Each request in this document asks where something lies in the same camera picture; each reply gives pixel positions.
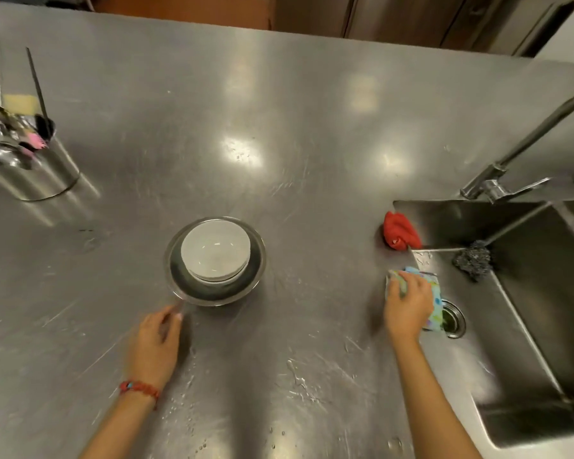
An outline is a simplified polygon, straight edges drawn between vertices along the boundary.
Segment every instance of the stainless steel bowl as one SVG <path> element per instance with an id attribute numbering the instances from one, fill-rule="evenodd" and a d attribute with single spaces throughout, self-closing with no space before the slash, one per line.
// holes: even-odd
<path id="1" fill-rule="evenodd" d="M 251 240 L 251 257 L 236 281 L 227 285 L 206 285 L 195 279 L 185 267 L 180 255 L 180 245 L 194 227 L 217 219 L 229 220 L 245 230 Z M 223 306 L 243 298 L 260 282 L 265 268 L 266 247 L 260 234 L 249 224 L 226 216 L 206 217 L 183 227 L 170 240 L 164 254 L 164 271 L 173 293 L 197 306 Z"/>

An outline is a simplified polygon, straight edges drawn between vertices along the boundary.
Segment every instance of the forearm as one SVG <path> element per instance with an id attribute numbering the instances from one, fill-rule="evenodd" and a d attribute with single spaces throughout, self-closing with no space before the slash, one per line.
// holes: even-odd
<path id="1" fill-rule="evenodd" d="M 394 342 L 417 459 L 481 459 L 419 343 Z"/>
<path id="2" fill-rule="evenodd" d="M 143 393 L 122 394 L 79 459 L 125 458 L 154 405 Z"/>

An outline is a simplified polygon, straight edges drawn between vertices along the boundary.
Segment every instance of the stainless steel countertop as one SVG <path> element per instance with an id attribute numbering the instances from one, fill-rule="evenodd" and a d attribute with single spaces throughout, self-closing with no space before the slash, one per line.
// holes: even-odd
<path id="1" fill-rule="evenodd" d="M 574 94 L 574 65 L 0 4 L 5 92 L 33 93 L 84 179 L 0 187 L 0 459 L 74 457 L 115 398 L 127 335 L 169 299 L 161 257 L 204 216 L 268 249 L 242 302 L 193 312 L 193 346 L 133 456 L 413 457 L 378 228 L 392 201 L 457 195 Z M 504 178 L 574 196 L 574 115 Z M 497 449 L 442 335 L 422 343 L 485 458 Z"/>

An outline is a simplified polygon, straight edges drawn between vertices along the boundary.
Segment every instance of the sink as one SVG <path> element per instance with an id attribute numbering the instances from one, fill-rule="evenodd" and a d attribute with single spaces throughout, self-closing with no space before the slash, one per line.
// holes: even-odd
<path id="1" fill-rule="evenodd" d="M 419 231 L 421 270 L 467 331 L 454 354 L 498 448 L 574 436 L 574 201 L 397 201 Z M 452 266 L 487 239 L 493 271 L 478 283 Z"/>

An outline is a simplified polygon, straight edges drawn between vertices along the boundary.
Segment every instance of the bracelet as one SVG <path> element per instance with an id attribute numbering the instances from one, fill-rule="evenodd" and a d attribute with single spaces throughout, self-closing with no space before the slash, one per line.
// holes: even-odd
<path id="1" fill-rule="evenodd" d="M 161 392 L 154 386 L 149 385 L 148 383 L 127 380 L 119 385 L 119 394 L 122 395 L 128 391 L 138 391 L 140 393 L 144 393 L 147 396 L 151 396 L 155 399 L 155 407 L 153 410 L 157 410 L 157 402 L 160 400 Z"/>

